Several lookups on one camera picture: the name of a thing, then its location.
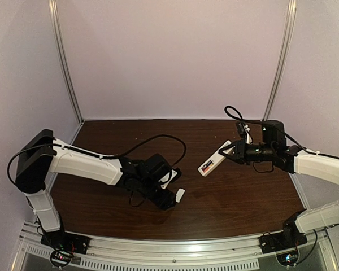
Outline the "white remote control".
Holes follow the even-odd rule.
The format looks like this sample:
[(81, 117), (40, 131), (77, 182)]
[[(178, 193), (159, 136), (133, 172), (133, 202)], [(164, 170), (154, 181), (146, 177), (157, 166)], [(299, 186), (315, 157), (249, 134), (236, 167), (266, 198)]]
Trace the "white remote control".
[[(203, 177), (208, 176), (214, 169), (216, 169), (225, 160), (225, 157), (219, 155), (219, 153), (218, 153), (219, 148), (204, 163), (202, 163), (198, 167), (198, 171), (199, 171), (201, 176), (203, 176)], [(213, 163), (214, 163), (213, 166), (211, 166), (206, 172), (203, 172), (201, 168), (204, 165), (206, 165), (210, 160), (213, 161)]]

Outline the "white battery cover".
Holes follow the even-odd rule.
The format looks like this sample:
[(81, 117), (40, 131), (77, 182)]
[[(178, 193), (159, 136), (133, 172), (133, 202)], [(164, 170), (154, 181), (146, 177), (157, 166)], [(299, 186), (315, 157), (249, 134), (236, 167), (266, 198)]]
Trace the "white battery cover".
[(185, 190), (184, 189), (178, 189), (177, 193), (176, 193), (176, 197), (175, 197), (175, 201), (176, 203), (180, 203), (182, 197), (185, 194)]

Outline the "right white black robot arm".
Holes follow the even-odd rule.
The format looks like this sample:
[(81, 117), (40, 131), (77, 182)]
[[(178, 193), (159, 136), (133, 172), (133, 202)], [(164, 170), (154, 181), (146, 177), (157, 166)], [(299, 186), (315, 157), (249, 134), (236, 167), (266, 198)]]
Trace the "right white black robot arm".
[[(261, 126), (262, 143), (249, 144), (243, 122), (238, 122), (241, 139), (220, 148), (219, 155), (237, 164), (270, 162), (290, 174), (312, 176), (339, 186), (339, 158), (311, 151), (299, 143), (288, 146), (286, 141), (290, 137), (281, 121), (264, 121)], [(294, 245), (308, 231), (336, 225), (339, 225), (339, 200), (293, 214), (283, 223), (283, 235), (286, 243)]]

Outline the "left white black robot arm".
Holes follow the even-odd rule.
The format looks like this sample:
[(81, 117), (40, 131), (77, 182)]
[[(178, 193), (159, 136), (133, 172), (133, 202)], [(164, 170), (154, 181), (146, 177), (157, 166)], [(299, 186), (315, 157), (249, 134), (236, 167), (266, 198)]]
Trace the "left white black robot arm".
[(68, 235), (59, 212), (45, 184), (48, 173), (62, 173), (88, 178), (109, 186), (139, 193), (161, 210), (168, 210), (180, 202), (184, 189), (176, 193), (168, 189), (181, 176), (160, 154), (147, 160), (131, 160), (125, 155), (104, 155), (69, 145), (44, 129), (21, 151), (16, 176), (8, 179), (26, 196), (37, 215), (43, 238), (52, 248), (65, 248)]

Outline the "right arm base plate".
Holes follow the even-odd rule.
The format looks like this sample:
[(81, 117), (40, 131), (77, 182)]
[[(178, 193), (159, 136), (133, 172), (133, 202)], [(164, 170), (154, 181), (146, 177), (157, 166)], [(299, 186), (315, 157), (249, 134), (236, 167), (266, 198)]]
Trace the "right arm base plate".
[(258, 238), (262, 254), (278, 252), (282, 250), (295, 249), (299, 245), (306, 244), (307, 238), (300, 234), (294, 238), (286, 238), (283, 231), (278, 233), (265, 232)]

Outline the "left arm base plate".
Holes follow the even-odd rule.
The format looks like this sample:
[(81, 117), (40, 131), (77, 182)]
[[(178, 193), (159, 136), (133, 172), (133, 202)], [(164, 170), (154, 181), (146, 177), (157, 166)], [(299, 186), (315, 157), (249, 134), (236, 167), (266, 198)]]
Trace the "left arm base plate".
[(41, 244), (53, 249), (85, 255), (90, 238), (85, 235), (67, 233), (65, 231), (44, 232)]

